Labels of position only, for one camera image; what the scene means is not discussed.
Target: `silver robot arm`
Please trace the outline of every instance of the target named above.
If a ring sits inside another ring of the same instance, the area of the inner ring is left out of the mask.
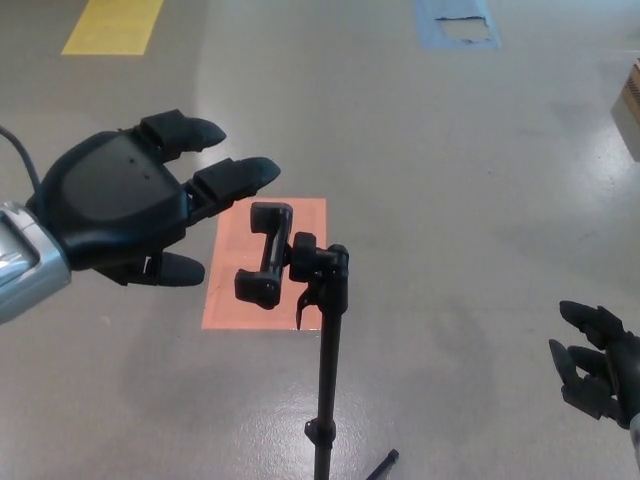
[[[636,463],[638,464],[638,470],[640,470],[640,413],[631,420],[629,431],[631,432],[633,450],[636,454]]]
[[[71,269],[55,239],[26,208],[0,206],[0,324],[69,283]]]

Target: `robotic hand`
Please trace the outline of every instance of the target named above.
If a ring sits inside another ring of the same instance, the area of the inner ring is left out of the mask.
[[[576,346],[566,349],[549,340],[564,401],[595,419],[611,418],[629,429],[640,468],[640,338],[626,332],[622,321],[603,307],[564,301],[560,302],[560,314],[604,351]],[[578,375],[577,367],[587,373],[584,378]]]
[[[164,249],[280,174],[267,158],[226,159],[180,184],[165,166],[225,138],[178,110],[146,117],[65,153],[26,208],[0,206],[0,324],[69,284],[72,271],[95,269],[125,286],[200,284],[200,263]]]

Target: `stand knob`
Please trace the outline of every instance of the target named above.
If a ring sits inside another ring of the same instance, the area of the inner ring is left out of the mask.
[[[316,237],[312,233],[298,232],[293,238],[289,279],[307,283],[317,270]]]

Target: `black cable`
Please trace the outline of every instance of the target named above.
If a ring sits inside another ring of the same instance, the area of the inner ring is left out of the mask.
[[[40,179],[38,178],[38,173],[36,172],[36,167],[33,165],[31,156],[29,155],[29,152],[27,152],[27,149],[24,148],[24,145],[22,145],[22,142],[18,140],[18,137],[16,137],[2,125],[0,125],[0,135],[9,140],[11,145],[13,145],[13,147],[20,154],[20,158],[22,158],[24,166],[27,169],[27,173],[29,174],[29,178],[31,179],[31,184],[33,185],[33,192],[36,196],[37,212],[34,213],[38,217],[38,220],[40,220],[40,223],[45,225],[47,222],[45,218],[46,213],[44,209],[44,196],[42,194],[42,188],[40,188]]]

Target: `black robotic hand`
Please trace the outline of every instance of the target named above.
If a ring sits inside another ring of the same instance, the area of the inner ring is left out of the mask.
[[[560,314],[587,336],[598,350],[565,349],[549,340],[556,369],[562,378],[564,400],[596,419],[614,419],[628,429],[640,413],[640,338],[626,332],[622,321],[603,307],[560,302]],[[576,368],[587,375],[581,378]]]
[[[187,227],[255,195],[280,169],[267,158],[223,160],[180,184],[165,163],[226,138],[215,124],[173,110],[105,131],[51,167],[29,208],[54,236],[72,270],[95,269],[127,285],[188,286],[204,267],[163,250]]]

